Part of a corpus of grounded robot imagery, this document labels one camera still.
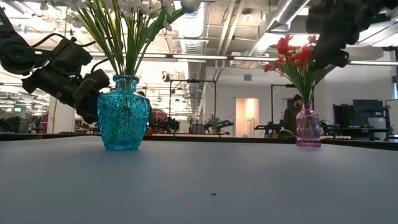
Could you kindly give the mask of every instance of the blue glass vase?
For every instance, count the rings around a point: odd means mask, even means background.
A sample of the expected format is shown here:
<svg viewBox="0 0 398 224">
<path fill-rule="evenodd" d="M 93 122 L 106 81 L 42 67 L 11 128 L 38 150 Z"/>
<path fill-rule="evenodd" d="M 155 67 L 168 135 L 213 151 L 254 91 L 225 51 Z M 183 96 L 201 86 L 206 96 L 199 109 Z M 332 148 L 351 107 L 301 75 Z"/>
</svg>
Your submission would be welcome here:
<svg viewBox="0 0 398 224">
<path fill-rule="evenodd" d="M 108 151 L 138 150 L 145 135 L 149 100 L 135 93 L 139 79 L 115 75 L 116 90 L 98 97 L 98 126 Z"/>
</svg>

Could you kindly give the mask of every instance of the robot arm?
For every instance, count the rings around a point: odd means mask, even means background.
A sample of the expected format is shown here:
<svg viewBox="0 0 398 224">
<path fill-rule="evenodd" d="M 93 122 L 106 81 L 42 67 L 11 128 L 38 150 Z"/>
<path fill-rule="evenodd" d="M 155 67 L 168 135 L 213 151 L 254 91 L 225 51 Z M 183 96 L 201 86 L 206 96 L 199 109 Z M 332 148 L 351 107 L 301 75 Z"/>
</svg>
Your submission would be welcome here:
<svg viewBox="0 0 398 224">
<path fill-rule="evenodd" d="M 307 32 L 319 33 L 312 54 L 312 70 L 329 64 L 344 67 L 349 54 L 342 49 L 346 44 L 355 44 L 359 33 L 371 25 L 379 11 L 393 9 L 398 0 L 323 0 L 312 6 L 307 18 Z"/>
<path fill-rule="evenodd" d="M 53 35 L 62 40 L 51 51 L 36 47 Z M 36 88 L 56 97 L 61 103 L 76 109 L 87 123 L 97 120 L 97 97 L 100 89 L 109 85 L 109 77 L 101 69 L 83 78 L 81 66 L 88 65 L 93 57 L 76 39 L 66 39 L 60 34 L 50 34 L 30 46 L 12 27 L 0 7 L 0 64 L 8 72 L 30 75 L 22 79 L 22 87 L 32 93 Z"/>
</svg>

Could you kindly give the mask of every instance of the monitor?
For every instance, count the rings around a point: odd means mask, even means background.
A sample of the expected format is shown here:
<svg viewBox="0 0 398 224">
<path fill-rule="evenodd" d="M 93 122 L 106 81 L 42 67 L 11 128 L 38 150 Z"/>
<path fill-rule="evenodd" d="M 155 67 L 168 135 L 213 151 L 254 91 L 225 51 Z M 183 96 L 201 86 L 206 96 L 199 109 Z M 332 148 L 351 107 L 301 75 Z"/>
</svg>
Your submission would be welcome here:
<svg viewBox="0 0 398 224">
<path fill-rule="evenodd" d="M 382 100 L 354 100 L 353 125 L 369 125 L 368 118 L 383 118 Z"/>
</svg>

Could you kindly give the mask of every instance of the doorway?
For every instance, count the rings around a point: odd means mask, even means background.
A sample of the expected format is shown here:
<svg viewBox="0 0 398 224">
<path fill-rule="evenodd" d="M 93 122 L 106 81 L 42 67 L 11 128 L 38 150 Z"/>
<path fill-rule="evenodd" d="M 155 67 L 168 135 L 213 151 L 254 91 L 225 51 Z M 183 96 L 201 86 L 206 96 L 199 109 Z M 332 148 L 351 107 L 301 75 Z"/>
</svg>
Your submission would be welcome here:
<svg viewBox="0 0 398 224">
<path fill-rule="evenodd" d="M 258 138 L 258 132 L 254 128 L 259 123 L 259 99 L 236 99 L 235 136 L 241 138 Z"/>
</svg>

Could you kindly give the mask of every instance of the vase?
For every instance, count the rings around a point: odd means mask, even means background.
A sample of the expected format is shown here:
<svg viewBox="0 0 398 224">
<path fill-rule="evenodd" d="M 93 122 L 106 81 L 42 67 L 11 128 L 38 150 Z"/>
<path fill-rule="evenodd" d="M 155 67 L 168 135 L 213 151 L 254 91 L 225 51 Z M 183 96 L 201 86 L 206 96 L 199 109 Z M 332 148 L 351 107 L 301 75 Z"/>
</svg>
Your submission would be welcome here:
<svg viewBox="0 0 398 224">
<path fill-rule="evenodd" d="M 98 97 L 98 125 L 107 151 L 138 150 L 145 135 L 149 100 L 135 93 L 139 79 L 115 75 L 116 89 Z"/>
<path fill-rule="evenodd" d="M 303 109 L 297 114 L 296 123 L 298 146 L 321 146 L 319 115 L 311 103 L 304 103 Z"/>
</svg>

